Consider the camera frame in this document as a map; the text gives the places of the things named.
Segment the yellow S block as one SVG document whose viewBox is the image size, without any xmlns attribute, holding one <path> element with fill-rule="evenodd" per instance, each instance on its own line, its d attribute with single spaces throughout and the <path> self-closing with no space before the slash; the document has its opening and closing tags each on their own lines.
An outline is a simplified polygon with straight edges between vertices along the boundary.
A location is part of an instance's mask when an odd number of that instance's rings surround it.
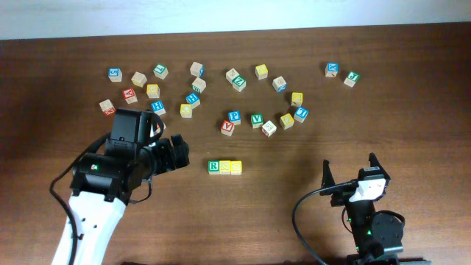
<svg viewBox="0 0 471 265">
<path fill-rule="evenodd" d="M 220 160 L 219 161 L 219 173 L 220 174 L 231 174 L 231 161 Z"/>
<path fill-rule="evenodd" d="M 230 164 L 231 174 L 240 175 L 243 172 L 242 162 L 240 160 L 232 160 Z"/>
</svg>

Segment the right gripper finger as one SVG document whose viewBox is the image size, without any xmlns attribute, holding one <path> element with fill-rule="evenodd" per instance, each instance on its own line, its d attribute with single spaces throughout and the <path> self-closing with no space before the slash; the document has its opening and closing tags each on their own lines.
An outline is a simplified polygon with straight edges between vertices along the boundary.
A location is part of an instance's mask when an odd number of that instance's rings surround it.
<svg viewBox="0 0 471 265">
<path fill-rule="evenodd" d="M 379 160 L 373 152 L 369 153 L 369 167 L 367 168 L 367 170 L 368 172 L 384 173 L 383 167 L 381 166 Z"/>
<path fill-rule="evenodd" d="M 323 160 L 323 165 L 322 165 L 322 183 L 321 183 L 321 189 L 322 191 L 320 192 L 321 196 L 328 196 L 333 193 L 333 190 L 328 190 L 327 188 L 332 188 L 336 185 L 332 172 L 330 170 L 330 161 L 329 160 Z"/>
</svg>

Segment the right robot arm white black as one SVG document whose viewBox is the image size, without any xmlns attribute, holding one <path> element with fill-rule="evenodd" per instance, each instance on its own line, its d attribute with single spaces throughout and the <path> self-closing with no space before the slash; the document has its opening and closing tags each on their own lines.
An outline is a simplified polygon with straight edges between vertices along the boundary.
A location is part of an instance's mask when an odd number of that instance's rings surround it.
<svg viewBox="0 0 471 265">
<path fill-rule="evenodd" d="M 323 161 L 322 196 L 331 196 L 333 207 L 344 207 L 357 253 L 347 256 L 348 264 L 399 264 L 403 251 L 405 218 L 393 211 L 377 211 L 374 203 L 386 195 L 391 178 L 375 154 L 369 154 L 369 166 L 346 183 L 335 183 L 330 162 Z"/>
</svg>

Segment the green R block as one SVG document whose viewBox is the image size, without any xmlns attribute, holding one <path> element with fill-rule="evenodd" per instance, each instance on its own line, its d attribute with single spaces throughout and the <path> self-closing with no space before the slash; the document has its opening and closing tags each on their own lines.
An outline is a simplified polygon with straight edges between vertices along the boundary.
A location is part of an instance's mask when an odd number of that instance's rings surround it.
<svg viewBox="0 0 471 265">
<path fill-rule="evenodd" d="M 209 160 L 208 161 L 208 173 L 209 174 L 220 174 L 219 161 Z"/>
</svg>

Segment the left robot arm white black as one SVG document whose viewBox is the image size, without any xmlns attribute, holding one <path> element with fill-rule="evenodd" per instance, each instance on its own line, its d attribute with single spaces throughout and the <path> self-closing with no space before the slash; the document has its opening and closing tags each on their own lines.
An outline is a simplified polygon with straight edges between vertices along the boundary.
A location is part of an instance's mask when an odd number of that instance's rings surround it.
<svg viewBox="0 0 471 265">
<path fill-rule="evenodd" d="M 94 141 L 66 169 L 71 196 L 53 197 L 67 215 L 53 264 L 101 264 L 132 192 L 159 174 L 189 164 L 189 147 L 179 134 L 162 136 L 159 115 L 116 110 L 112 130 Z"/>
</svg>

